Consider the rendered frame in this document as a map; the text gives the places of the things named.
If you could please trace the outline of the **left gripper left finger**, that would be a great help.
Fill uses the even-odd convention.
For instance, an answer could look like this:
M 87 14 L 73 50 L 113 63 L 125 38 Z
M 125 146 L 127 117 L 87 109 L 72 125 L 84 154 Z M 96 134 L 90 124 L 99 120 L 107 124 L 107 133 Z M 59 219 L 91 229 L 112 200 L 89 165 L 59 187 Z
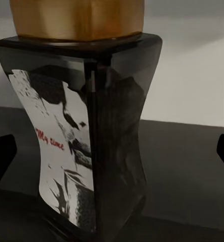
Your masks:
M 12 134 L 0 137 L 0 180 L 17 154 L 15 138 Z

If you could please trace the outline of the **bottle of coffee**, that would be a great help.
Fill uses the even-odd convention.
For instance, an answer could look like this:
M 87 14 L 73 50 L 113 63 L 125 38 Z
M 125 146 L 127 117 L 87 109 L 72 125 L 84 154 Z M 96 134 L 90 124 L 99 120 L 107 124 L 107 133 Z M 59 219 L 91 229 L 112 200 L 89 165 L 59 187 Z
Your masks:
M 161 49 L 144 0 L 10 0 L 0 64 L 36 131 L 38 206 L 113 242 L 147 191 L 138 127 Z

